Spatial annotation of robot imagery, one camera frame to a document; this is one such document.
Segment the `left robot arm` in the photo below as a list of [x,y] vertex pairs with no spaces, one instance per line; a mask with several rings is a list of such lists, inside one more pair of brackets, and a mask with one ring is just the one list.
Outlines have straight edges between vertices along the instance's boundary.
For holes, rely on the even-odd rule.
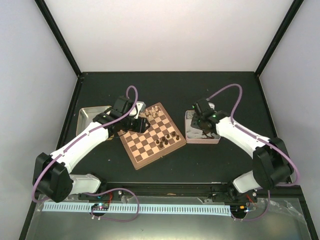
[[101,178],[89,173],[72,174],[72,171],[91,150],[117,132],[144,133],[150,127],[146,117],[140,116],[145,108],[142,101],[133,102],[120,96],[114,106],[97,114],[68,144],[51,154],[38,155],[33,173],[33,190],[40,191],[56,203],[77,194],[103,199],[108,188],[102,184]]

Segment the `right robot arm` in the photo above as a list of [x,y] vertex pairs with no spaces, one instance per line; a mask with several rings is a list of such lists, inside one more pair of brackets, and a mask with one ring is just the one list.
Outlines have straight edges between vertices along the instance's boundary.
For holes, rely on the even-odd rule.
[[190,126],[231,141],[252,158],[252,170],[228,184],[227,195],[234,202],[252,190],[271,190],[294,173],[283,140],[261,136],[232,120],[223,111],[213,111],[208,116],[195,112]]

